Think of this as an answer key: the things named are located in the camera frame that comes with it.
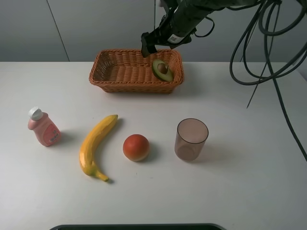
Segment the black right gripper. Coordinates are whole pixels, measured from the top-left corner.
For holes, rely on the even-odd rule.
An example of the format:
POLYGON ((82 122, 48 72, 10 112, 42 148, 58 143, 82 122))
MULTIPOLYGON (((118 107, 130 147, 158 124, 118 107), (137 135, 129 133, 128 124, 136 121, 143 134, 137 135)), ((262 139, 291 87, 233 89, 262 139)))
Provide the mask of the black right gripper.
POLYGON ((217 10, 213 0, 161 0, 166 15, 157 29, 141 35, 144 58, 157 53, 155 45, 177 47, 189 43, 189 36, 207 15, 217 10))

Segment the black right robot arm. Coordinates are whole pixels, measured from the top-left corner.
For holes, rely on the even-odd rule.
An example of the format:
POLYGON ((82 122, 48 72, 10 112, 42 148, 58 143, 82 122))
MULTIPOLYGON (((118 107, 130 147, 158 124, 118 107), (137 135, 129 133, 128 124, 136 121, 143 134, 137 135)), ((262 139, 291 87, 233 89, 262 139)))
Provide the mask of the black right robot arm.
POLYGON ((152 32, 141 35, 141 54, 145 58, 157 53, 156 45, 174 49, 190 43, 191 35, 197 38, 209 36, 214 30, 214 23, 205 35, 197 35, 196 27, 204 19, 212 22, 213 19, 209 17, 212 12, 225 8, 239 11, 257 5, 261 6, 260 9, 264 9, 265 3, 270 2, 267 0, 163 0, 161 4, 166 15, 152 32))

